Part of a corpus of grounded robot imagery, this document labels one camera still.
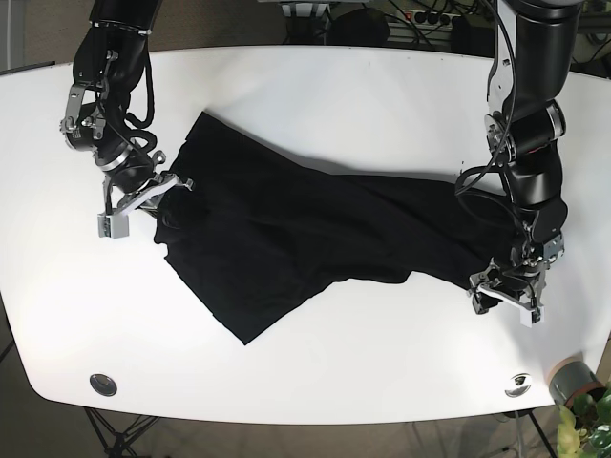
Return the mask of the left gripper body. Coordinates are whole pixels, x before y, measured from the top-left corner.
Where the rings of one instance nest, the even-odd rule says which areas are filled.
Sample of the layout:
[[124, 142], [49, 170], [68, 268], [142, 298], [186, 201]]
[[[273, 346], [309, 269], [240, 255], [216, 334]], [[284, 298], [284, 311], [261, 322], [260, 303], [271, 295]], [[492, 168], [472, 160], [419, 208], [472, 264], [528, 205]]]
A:
[[542, 322], [546, 273], [563, 254], [563, 234], [556, 234], [544, 243], [527, 239], [513, 246], [507, 261], [492, 258], [483, 271], [469, 277], [467, 293], [475, 313], [486, 314], [504, 302], [519, 311], [522, 325]]

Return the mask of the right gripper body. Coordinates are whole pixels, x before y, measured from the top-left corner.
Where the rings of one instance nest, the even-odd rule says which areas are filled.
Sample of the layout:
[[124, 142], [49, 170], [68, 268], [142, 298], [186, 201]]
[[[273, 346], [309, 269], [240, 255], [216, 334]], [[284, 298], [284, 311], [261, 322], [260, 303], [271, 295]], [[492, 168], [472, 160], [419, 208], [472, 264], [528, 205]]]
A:
[[166, 160], [157, 137], [140, 129], [120, 131], [99, 114], [82, 119], [66, 116], [61, 133], [77, 151], [93, 153], [104, 174], [104, 208], [97, 215], [98, 235], [120, 239], [130, 235], [129, 215], [142, 210], [155, 216], [163, 196], [173, 188], [191, 191], [193, 179], [157, 170]]

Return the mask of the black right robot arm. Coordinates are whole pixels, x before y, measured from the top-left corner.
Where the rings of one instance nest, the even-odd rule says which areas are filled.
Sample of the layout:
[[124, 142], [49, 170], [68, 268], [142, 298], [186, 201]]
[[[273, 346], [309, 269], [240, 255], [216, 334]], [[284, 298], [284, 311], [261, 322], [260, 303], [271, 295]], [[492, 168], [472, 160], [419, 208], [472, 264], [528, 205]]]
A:
[[103, 173], [104, 209], [98, 234], [129, 235], [129, 216], [153, 216], [171, 189], [191, 189], [193, 181], [159, 172], [166, 155], [149, 128], [155, 95], [149, 36], [158, 1], [97, 1], [90, 28], [73, 62], [73, 84], [60, 132], [69, 147], [92, 154]]

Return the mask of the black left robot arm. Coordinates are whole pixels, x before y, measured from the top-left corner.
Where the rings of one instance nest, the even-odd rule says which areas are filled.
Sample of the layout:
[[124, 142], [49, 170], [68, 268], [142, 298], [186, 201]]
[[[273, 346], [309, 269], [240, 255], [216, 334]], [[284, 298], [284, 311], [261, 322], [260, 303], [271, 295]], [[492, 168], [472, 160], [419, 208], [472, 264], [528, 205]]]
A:
[[494, 62], [485, 117], [489, 162], [460, 174], [454, 194], [462, 207], [484, 198], [514, 228], [511, 251], [469, 278], [476, 314], [501, 302], [532, 326], [544, 318], [545, 276], [564, 252], [568, 206], [561, 196], [558, 140], [566, 120], [556, 101], [566, 82], [580, 1], [487, 1], [495, 20]]

